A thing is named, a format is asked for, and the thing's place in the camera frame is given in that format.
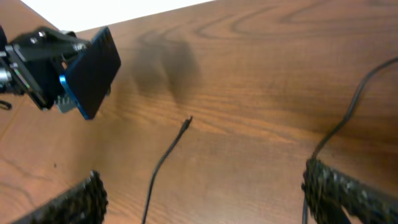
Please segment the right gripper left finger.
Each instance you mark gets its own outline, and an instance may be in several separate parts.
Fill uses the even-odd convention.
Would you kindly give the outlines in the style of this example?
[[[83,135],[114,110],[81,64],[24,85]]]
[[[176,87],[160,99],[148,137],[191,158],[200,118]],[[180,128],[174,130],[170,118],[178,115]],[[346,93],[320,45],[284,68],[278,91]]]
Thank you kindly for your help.
[[[108,206],[108,194],[96,170],[13,224],[102,224]]]

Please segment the blue Samsung Galaxy smartphone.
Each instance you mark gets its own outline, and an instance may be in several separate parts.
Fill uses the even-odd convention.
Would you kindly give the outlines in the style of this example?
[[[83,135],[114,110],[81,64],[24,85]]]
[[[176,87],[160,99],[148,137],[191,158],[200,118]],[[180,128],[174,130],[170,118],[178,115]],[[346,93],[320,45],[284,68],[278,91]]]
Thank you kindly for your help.
[[[65,93],[86,120],[96,116],[120,66],[121,59],[110,29],[104,27],[60,75]]]

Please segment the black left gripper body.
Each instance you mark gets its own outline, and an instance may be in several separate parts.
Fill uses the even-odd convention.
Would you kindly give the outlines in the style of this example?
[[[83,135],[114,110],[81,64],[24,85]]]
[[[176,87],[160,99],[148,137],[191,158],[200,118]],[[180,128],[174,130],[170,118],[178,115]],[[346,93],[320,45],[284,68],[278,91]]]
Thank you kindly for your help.
[[[1,29],[1,93],[28,95],[40,110],[65,94],[59,76],[91,42],[73,31],[38,27],[8,40]]]

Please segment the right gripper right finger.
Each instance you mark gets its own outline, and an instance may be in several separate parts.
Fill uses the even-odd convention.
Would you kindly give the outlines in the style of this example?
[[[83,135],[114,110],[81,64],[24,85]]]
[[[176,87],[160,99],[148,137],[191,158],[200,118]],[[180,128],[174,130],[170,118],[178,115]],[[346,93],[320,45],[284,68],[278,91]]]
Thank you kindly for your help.
[[[317,223],[397,224],[397,198],[378,191],[318,159],[309,159],[302,190]]]

